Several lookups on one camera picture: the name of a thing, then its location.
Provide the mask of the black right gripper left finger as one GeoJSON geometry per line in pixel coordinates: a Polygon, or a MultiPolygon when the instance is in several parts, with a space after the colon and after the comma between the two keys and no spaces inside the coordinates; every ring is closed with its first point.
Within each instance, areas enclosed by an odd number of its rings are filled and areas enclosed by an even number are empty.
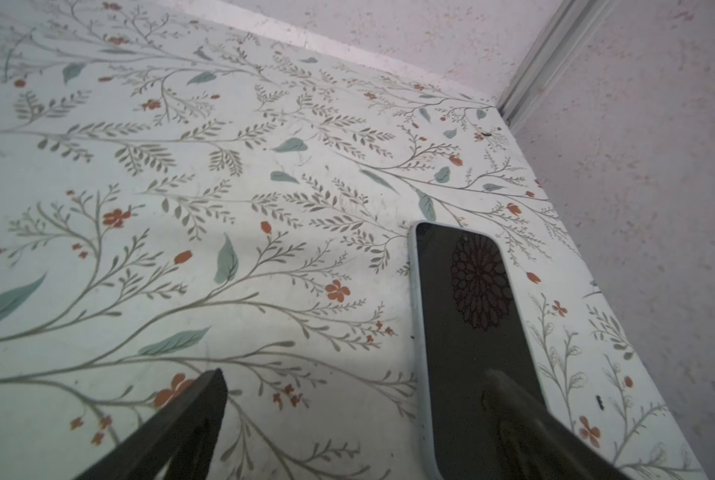
{"type": "Polygon", "coordinates": [[[225,412],[222,371],[204,372],[80,479],[205,479],[225,412]]]}

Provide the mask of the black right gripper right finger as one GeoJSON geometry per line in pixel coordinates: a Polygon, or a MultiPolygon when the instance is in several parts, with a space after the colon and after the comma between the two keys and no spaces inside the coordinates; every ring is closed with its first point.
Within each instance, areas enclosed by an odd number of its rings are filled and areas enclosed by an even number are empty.
{"type": "Polygon", "coordinates": [[[507,374],[485,372],[483,412],[491,479],[625,479],[507,374]]]}

